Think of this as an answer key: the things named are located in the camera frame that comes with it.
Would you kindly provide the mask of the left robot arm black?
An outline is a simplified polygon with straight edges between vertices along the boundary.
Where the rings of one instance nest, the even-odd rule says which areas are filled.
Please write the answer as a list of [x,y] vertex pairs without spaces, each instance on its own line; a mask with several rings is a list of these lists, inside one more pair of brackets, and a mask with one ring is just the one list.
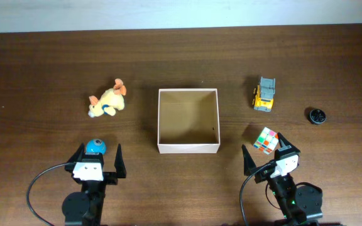
[[115,171],[103,170],[102,153],[88,153],[81,144],[65,165],[65,171],[82,186],[78,192],[69,194],[62,203],[65,225],[100,225],[106,186],[117,185],[126,177],[122,149],[119,145],[114,162]]

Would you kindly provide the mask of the yellow grey toy truck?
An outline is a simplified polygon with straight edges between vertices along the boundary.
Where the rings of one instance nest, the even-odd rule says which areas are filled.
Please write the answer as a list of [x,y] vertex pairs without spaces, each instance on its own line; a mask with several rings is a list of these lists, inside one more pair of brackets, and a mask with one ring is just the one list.
[[275,95],[275,78],[261,77],[253,94],[253,108],[264,112],[271,112]]

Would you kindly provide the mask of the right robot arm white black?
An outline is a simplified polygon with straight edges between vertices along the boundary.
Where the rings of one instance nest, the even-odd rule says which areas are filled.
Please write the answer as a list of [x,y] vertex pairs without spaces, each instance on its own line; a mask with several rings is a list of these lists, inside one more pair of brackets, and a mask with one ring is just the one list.
[[255,183],[266,181],[277,200],[284,219],[275,221],[275,225],[318,225],[322,218],[322,189],[308,182],[295,183],[290,173],[299,166],[300,150],[278,133],[280,148],[275,151],[274,159],[257,167],[245,145],[241,146],[246,179],[239,192],[239,205],[245,225],[248,219],[244,212],[243,191],[251,178]]

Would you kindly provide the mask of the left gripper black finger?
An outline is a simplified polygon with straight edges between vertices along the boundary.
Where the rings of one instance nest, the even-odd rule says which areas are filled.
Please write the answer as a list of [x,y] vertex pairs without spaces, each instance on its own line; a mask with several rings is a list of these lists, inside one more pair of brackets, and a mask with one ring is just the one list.
[[115,177],[117,179],[126,178],[127,172],[126,172],[126,167],[125,167],[124,160],[123,160],[122,148],[121,148],[120,144],[118,144],[118,148],[116,151],[114,167],[116,169]]
[[82,159],[82,155],[84,153],[84,143],[82,143],[78,149],[76,150],[76,152],[69,158],[69,160],[67,161],[67,163],[76,163],[78,161],[80,161]]

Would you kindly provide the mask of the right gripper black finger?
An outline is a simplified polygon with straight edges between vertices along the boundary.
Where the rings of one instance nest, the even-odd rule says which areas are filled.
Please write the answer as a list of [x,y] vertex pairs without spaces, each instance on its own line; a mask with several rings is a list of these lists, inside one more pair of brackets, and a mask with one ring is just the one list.
[[243,161],[244,161],[244,175],[250,176],[255,172],[256,164],[253,161],[253,158],[249,154],[246,146],[244,144],[241,145],[242,153],[243,153]]
[[290,149],[292,147],[291,143],[282,135],[282,133],[278,132],[277,136],[280,149]]

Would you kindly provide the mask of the multicolour puzzle cube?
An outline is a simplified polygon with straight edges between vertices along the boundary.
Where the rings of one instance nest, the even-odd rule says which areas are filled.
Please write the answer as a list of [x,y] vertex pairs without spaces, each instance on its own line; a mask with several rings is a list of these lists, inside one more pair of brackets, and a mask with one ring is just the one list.
[[278,134],[271,129],[264,127],[260,135],[253,143],[253,147],[265,154],[271,154],[278,144]]

